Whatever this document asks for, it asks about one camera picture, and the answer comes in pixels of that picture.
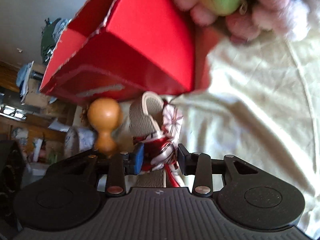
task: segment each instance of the red cardboard box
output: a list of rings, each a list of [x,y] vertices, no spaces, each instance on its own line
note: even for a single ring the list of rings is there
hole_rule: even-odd
[[[170,0],[88,0],[62,33],[40,90],[78,105],[189,92],[194,51]]]

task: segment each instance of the silver screw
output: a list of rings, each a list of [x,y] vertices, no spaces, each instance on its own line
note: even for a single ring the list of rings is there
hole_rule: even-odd
[[[207,186],[198,186],[195,188],[195,192],[198,194],[207,194],[210,192],[210,188]]]
[[[108,187],[107,191],[110,194],[120,194],[123,192],[123,188],[121,188],[119,186],[111,186],[111,187]]]

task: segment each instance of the pink plush toy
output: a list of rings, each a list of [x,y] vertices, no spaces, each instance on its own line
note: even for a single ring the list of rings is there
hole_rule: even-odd
[[[180,10],[190,11],[197,25],[208,26],[217,19],[217,15],[200,1],[173,0]],[[310,22],[315,22],[314,26],[319,25],[314,19],[319,19],[320,14],[311,14],[309,8],[309,4],[318,2],[320,0],[308,0],[308,3],[304,0],[256,0],[251,8],[246,8],[248,4],[244,1],[238,10],[225,17],[226,26],[232,34],[230,40],[246,43],[257,38],[262,30],[273,30],[276,35],[291,41],[302,40],[308,34]]]

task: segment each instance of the wooden massager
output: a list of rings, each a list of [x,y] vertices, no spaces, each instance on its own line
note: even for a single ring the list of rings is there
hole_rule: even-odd
[[[88,113],[91,126],[98,132],[94,149],[111,157],[118,152],[116,142],[111,137],[113,130],[122,122],[120,105],[111,98],[99,98],[91,103]]]

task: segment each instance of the wrinkled fabric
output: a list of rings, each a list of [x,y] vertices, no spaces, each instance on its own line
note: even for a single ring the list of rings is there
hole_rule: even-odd
[[[180,143],[189,152],[239,158],[296,186],[306,207],[298,227],[320,237],[320,33],[299,42],[262,33],[235,46],[212,27],[196,35],[197,90],[166,97],[184,120]],[[121,150],[130,150],[127,117],[115,132]],[[186,176],[191,189],[194,176]],[[214,190],[222,187],[213,176]]]

